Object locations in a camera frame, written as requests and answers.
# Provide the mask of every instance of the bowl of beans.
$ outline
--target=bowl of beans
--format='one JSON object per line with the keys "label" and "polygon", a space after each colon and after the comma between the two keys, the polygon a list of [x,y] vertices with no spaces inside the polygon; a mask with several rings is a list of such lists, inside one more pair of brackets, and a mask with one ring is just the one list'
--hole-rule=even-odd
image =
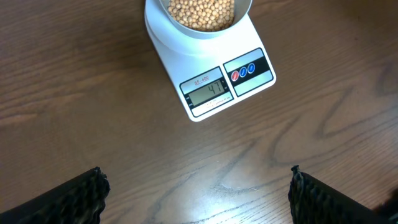
{"label": "bowl of beans", "polygon": [[181,32],[210,39],[234,27],[250,9],[252,0],[160,0],[169,19]]}

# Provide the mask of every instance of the white digital scale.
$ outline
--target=white digital scale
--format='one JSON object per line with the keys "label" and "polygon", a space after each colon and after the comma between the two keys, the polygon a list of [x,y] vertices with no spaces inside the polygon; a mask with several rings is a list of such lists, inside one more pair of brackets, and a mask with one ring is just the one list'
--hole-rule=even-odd
{"label": "white digital scale", "polygon": [[192,121],[201,121],[276,81],[266,50],[245,13],[223,35],[197,39],[170,21],[159,0],[146,0],[150,38]]}

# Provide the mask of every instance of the button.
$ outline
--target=button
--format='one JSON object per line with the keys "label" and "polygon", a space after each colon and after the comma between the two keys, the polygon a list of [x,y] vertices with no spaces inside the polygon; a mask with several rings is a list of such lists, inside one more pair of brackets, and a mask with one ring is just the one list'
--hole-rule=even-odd
{"label": "button", "polygon": [[248,69],[246,67],[241,68],[239,75],[243,78],[246,76],[246,74],[248,74]]}
{"label": "button", "polygon": [[231,79],[232,79],[232,81],[236,81],[236,80],[238,80],[238,78],[239,78],[239,72],[238,71],[234,71],[233,73],[232,73],[232,75],[231,75]]}
{"label": "button", "polygon": [[248,66],[248,72],[249,74],[252,74],[254,72],[254,69],[256,68],[256,66],[254,66],[253,63],[250,63]]}

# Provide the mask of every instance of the gray bowl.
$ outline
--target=gray bowl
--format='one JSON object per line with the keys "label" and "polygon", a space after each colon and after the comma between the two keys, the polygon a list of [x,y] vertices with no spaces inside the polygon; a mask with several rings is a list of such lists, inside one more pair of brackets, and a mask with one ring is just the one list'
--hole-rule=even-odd
{"label": "gray bowl", "polygon": [[252,0],[235,0],[234,4],[234,22],[232,25],[224,30],[216,31],[216,32],[203,32],[203,31],[197,31],[191,28],[188,28],[175,19],[170,15],[168,12],[167,8],[169,7],[169,2],[170,0],[159,0],[160,4],[163,6],[164,12],[167,14],[169,17],[170,21],[172,21],[172,24],[183,34],[188,35],[190,37],[196,38],[196,39],[211,39],[220,35],[223,35],[227,33],[229,30],[234,29],[234,26],[244,17],[249,12]]}

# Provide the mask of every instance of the table top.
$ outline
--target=table top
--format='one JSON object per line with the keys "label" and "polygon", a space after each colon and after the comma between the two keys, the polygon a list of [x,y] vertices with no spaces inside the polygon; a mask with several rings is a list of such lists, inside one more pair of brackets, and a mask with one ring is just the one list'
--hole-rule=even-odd
{"label": "table top", "polygon": [[102,223],[290,223],[290,168],[398,186],[397,1],[254,0],[274,86],[191,122],[144,1],[0,1],[0,212],[101,167]]}

